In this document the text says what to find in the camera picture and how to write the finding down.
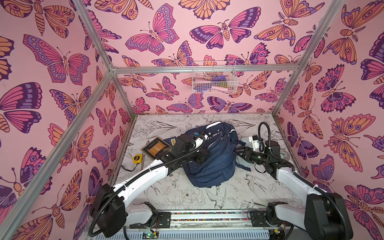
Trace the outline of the navy blue student backpack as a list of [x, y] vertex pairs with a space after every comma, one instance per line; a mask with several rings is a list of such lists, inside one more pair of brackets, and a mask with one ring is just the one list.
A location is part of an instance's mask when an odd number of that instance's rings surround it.
[[190, 160], [183, 164], [186, 176], [197, 188], [218, 187], [233, 177], [236, 168], [250, 172], [251, 169], [237, 163], [235, 148], [244, 146], [240, 141], [235, 127], [229, 123], [214, 122], [210, 125], [197, 127], [186, 131], [191, 137], [205, 134], [208, 139], [203, 144], [203, 150], [208, 154], [204, 160]]

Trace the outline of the brown gold hardcover book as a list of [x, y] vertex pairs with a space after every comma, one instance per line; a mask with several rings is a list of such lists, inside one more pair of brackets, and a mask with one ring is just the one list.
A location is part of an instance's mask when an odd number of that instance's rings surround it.
[[168, 144], [163, 139], [156, 137], [154, 140], [147, 142], [147, 144], [141, 149], [141, 151], [150, 159], [155, 160], [157, 154], [165, 151], [169, 147], [171, 147], [170, 144]]

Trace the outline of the dark blue book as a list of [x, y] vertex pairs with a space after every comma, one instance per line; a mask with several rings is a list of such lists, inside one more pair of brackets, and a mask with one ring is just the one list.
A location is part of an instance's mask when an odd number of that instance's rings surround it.
[[170, 145], [170, 146], [174, 146], [176, 144], [176, 137], [172, 137], [172, 138], [167, 138], [167, 139], [164, 139], [164, 141]]

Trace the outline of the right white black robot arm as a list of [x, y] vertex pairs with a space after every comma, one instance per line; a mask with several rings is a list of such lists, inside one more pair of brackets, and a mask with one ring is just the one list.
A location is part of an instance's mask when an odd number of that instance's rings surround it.
[[264, 166], [276, 181], [287, 186], [305, 204], [294, 208], [284, 202], [268, 203], [265, 219], [270, 226], [290, 223], [307, 232], [313, 240], [351, 240], [354, 236], [346, 204], [341, 195], [328, 193], [301, 177], [290, 162], [274, 155], [272, 147], [263, 153], [240, 146], [237, 156], [248, 163]]

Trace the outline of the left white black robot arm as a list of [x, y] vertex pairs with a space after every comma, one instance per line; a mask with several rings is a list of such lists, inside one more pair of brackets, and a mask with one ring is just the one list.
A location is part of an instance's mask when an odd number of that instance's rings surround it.
[[161, 150], [153, 147], [156, 158], [139, 173], [114, 186], [100, 188], [91, 214], [93, 221], [88, 230], [90, 238], [103, 234], [109, 238], [127, 227], [152, 228], [158, 223], [158, 211], [148, 202], [134, 205], [133, 201], [151, 185], [164, 179], [182, 164], [200, 162], [208, 155], [203, 148], [208, 136], [198, 132], [194, 136], [182, 134], [173, 146]]

